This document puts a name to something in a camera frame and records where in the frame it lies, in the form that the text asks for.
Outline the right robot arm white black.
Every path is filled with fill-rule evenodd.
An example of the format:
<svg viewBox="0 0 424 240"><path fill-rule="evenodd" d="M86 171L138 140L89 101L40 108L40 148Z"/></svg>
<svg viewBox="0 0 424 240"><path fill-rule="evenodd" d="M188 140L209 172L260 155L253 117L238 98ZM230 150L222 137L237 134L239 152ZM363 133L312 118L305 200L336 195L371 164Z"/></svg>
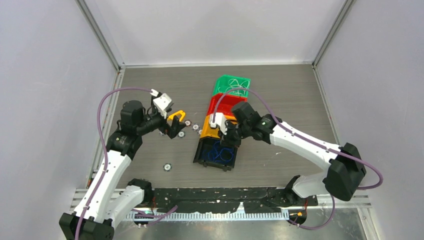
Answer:
<svg viewBox="0 0 424 240"><path fill-rule="evenodd" d="M360 158L358 148L321 141L291 127L271 114L260 116L248 102L239 102L231 110L235 122L222 112L209 116L211 128L218 129L220 144L239 147L241 141L252 137L257 141L285 148L309 160L321 168L320 173L294 176L282 191L282 199L288 205L299 205L313 195L330 194L350 201L366 175L365 166L350 157Z"/></svg>

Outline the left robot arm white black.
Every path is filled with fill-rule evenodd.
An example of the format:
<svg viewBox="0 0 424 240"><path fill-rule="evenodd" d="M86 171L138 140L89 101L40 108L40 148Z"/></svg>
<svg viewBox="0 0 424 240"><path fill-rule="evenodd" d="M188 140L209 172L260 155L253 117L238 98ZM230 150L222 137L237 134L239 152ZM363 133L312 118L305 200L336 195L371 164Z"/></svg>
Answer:
<svg viewBox="0 0 424 240"><path fill-rule="evenodd" d="M63 213L59 226L67 240L111 240L116 227L134 207L148 207L153 202L152 184L142 179L131 180L115 200L115 188L143 143L142 137L156 130L170 139L186 126L178 116L168 124L173 101L160 96L151 100L148 113L138 100L123 104L117 129L106 144L102 170L73 213Z"/></svg>

